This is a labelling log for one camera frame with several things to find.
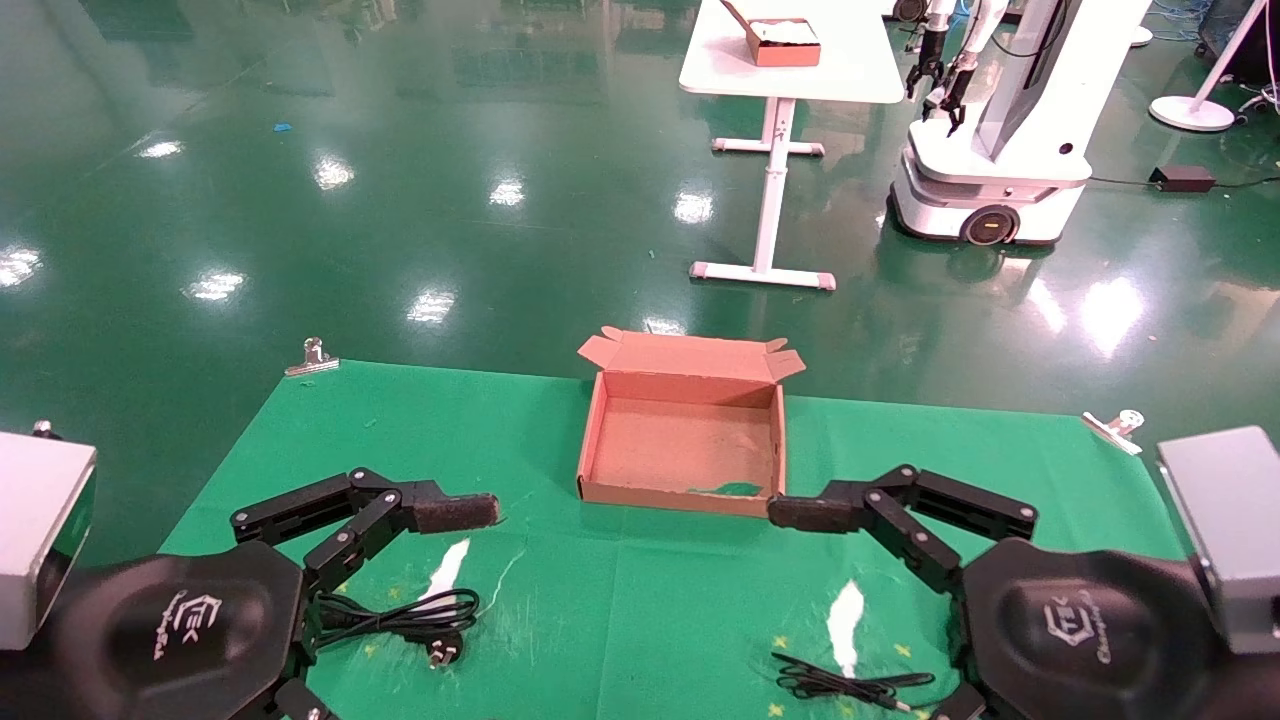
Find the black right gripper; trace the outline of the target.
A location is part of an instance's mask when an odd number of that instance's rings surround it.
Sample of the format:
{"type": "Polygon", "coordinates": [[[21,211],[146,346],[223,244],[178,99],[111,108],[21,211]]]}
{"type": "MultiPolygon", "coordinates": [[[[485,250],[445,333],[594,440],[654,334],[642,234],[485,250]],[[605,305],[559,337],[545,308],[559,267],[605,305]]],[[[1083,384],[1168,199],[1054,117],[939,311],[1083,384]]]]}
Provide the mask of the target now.
{"type": "Polygon", "coordinates": [[[1236,653],[1187,562],[1006,539],[960,583],[963,683],[932,720],[1275,719],[1277,656],[1236,653]]]}

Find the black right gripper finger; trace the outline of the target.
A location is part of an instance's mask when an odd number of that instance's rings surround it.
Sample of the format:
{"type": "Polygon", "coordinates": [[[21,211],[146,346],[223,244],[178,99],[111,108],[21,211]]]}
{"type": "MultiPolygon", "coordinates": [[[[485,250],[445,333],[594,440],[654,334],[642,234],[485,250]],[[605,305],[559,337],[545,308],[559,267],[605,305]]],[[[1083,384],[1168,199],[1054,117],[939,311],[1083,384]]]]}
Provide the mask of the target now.
{"type": "Polygon", "coordinates": [[[960,555],[918,515],[988,541],[1030,541],[1039,519],[1029,503],[911,465],[874,480],[831,480],[815,497],[776,495],[767,503],[769,521],[780,528],[864,530],[933,592],[954,593],[963,577],[960,555]]]}

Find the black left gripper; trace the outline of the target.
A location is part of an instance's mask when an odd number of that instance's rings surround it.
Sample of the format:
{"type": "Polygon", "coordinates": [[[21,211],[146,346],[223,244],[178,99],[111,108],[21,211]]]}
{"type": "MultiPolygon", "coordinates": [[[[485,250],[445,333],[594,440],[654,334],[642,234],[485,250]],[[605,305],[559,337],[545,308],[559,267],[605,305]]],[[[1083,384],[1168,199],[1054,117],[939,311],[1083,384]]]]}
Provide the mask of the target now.
{"type": "Polygon", "coordinates": [[[73,571],[24,650],[3,652],[5,719],[338,719],[292,650],[303,585],[334,592],[403,532],[493,527],[494,495],[367,469],[236,510],[239,543],[73,571]],[[302,569],[270,546],[334,527],[302,569]]]}

